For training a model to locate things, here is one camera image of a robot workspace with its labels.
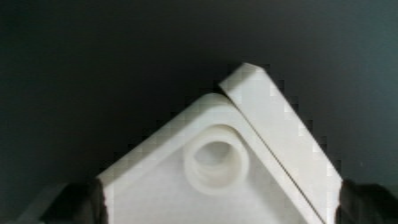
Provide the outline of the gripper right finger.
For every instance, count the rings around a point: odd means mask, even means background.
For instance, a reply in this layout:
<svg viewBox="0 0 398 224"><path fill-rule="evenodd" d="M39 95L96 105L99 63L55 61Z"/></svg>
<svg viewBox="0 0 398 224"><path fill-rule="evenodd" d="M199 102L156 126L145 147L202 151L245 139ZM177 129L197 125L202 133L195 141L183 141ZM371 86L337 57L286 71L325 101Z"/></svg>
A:
<svg viewBox="0 0 398 224"><path fill-rule="evenodd" d="M334 224L398 224L398 198L378 184L341 182Z"/></svg>

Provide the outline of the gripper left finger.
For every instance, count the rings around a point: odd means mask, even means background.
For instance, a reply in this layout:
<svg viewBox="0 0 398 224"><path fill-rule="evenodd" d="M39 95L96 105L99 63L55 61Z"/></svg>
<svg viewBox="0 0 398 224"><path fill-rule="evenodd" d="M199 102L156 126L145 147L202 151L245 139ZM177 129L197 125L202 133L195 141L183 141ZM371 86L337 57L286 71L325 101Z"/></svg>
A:
<svg viewBox="0 0 398 224"><path fill-rule="evenodd" d="M37 195L16 224L108 224L103 185L89 182L57 184Z"/></svg>

